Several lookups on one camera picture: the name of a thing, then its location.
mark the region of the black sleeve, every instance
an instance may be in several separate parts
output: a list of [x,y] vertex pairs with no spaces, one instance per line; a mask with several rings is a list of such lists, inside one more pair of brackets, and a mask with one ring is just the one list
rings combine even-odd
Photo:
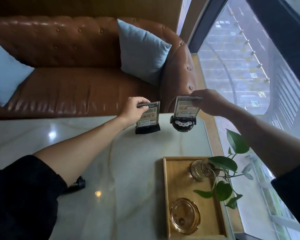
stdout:
[[48,239],[65,181],[35,156],[0,170],[0,239]]
[[300,223],[300,166],[272,180],[271,184]]

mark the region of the table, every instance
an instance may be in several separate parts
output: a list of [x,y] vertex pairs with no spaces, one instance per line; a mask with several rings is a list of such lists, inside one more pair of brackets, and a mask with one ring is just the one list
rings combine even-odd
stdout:
[[[187,132],[160,114],[161,131],[122,131],[82,174],[86,188],[58,198],[50,239],[166,239],[164,156],[212,156],[204,122]],[[79,135],[114,116],[0,121],[0,169],[16,159]],[[228,212],[223,206],[227,232]]]

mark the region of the hand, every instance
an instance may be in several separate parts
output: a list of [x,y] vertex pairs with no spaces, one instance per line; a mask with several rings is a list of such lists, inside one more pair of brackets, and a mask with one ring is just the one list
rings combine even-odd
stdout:
[[194,106],[199,107],[203,112],[212,116],[225,117],[229,108],[235,106],[213,89],[196,90],[190,96],[202,97],[202,101],[193,102]]
[[118,118],[121,118],[123,121],[124,128],[136,124],[136,122],[141,118],[141,115],[149,109],[148,106],[137,108],[138,104],[143,103],[150,103],[150,101],[144,97],[128,98],[118,115]]

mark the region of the light blue pillow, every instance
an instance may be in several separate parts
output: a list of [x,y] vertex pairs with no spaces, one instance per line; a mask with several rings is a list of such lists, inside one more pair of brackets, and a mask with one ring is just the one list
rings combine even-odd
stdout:
[[0,46],[0,106],[3,107],[12,97],[20,83],[34,70],[21,64]]
[[121,70],[154,86],[159,86],[161,69],[171,44],[119,19],[118,26]]

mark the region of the person's left hand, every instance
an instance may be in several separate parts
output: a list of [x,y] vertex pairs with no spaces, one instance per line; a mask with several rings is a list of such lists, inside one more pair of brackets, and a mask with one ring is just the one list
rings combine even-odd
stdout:
[[150,101],[144,97],[128,98],[118,115],[118,118],[122,119],[124,123],[124,128],[136,124],[136,122],[141,118],[141,115],[149,109],[148,106],[137,108],[138,104],[143,103],[150,103]]

